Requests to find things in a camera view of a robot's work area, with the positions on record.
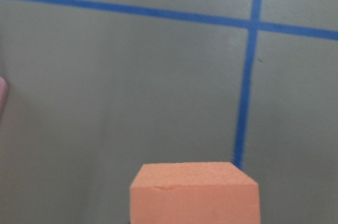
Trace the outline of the orange foam block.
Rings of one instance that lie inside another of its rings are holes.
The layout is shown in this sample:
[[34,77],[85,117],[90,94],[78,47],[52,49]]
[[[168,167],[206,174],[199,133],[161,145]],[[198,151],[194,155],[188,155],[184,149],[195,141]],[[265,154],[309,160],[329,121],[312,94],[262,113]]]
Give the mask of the orange foam block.
[[230,162],[144,164],[130,223],[260,223],[258,183]]

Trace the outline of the pink foam block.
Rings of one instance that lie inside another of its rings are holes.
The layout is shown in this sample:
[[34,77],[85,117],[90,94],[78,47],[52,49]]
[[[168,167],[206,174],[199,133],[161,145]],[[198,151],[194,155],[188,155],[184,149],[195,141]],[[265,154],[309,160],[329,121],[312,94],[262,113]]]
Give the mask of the pink foam block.
[[7,100],[7,94],[8,94],[8,83],[3,77],[0,77],[0,116],[2,116],[4,111],[5,103]]

